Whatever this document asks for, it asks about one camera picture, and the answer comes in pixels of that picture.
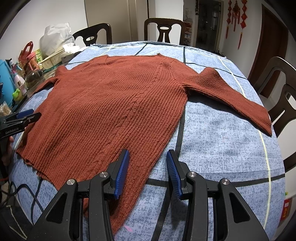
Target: pink mark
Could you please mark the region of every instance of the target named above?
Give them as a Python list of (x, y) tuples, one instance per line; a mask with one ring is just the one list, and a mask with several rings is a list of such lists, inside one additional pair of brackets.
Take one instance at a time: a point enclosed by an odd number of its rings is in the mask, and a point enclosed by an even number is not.
[(131, 233), (133, 232), (133, 230), (129, 226), (126, 226), (126, 225), (123, 225), (123, 226), (126, 228), (127, 231), (129, 231)]

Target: sweater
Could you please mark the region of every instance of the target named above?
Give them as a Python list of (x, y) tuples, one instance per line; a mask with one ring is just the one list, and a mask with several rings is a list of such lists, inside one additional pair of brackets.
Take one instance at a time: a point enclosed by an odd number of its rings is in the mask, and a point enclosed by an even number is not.
[(71, 70), (57, 69), (17, 153), (60, 189), (70, 178), (91, 179), (130, 152), (123, 193), (111, 207), (113, 233), (123, 224), (181, 118), (189, 90), (216, 99), (271, 135), (267, 110), (232, 89), (213, 68), (200, 74), (155, 56), (100, 56)]

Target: metal screw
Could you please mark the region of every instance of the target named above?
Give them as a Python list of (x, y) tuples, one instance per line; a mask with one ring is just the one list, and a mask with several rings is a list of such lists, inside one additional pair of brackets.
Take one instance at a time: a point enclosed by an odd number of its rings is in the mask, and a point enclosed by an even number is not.
[(68, 185), (73, 185), (75, 183), (75, 180), (74, 179), (69, 179), (68, 181), (67, 181), (67, 184)]
[(196, 172), (188, 172), (188, 176), (190, 177), (196, 177), (197, 173)]
[(222, 182), (224, 185), (228, 185), (228, 184), (229, 184), (229, 180), (226, 179), (226, 178), (223, 178), (223, 179), (221, 180), (221, 182)]
[(108, 172), (101, 172), (100, 177), (108, 177), (109, 173)]

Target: white plastic bag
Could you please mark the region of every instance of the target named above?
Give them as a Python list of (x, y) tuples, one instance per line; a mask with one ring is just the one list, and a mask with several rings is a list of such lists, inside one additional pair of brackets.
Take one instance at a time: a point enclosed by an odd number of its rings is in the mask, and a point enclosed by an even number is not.
[(63, 45), (67, 43), (75, 43), (69, 23), (47, 26), (44, 36), (40, 39), (42, 56), (50, 56), (54, 52), (63, 49)]

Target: blue gripper pad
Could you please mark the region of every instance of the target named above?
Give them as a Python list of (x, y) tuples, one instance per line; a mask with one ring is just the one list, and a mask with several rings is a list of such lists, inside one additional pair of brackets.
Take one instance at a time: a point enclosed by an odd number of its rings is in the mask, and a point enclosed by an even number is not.
[(129, 164), (129, 152), (125, 150), (125, 155), (122, 160), (118, 175), (115, 181), (115, 191), (114, 191), (114, 198), (118, 199), (119, 196), (122, 194), (124, 182), (126, 180), (126, 173), (128, 171), (128, 164)]
[(21, 118), (24, 118), (28, 115), (31, 115), (34, 113), (34, 110), (33, 109), (29, 109), (29, 110), (25, 110), (25, 111), (22, 111), (20, 113), (17, 114), (17, 119), (21, 119)]
[(168, 174), (169, 174), (170, 179), (172, 181), (174, 192), (178, 196), (178, 198), (180, 199), (182, 197), (181, 180), (178, 175), (173, 158), (172, 158), (169, 151), (167, 152), (166, 162), (167, 162)]

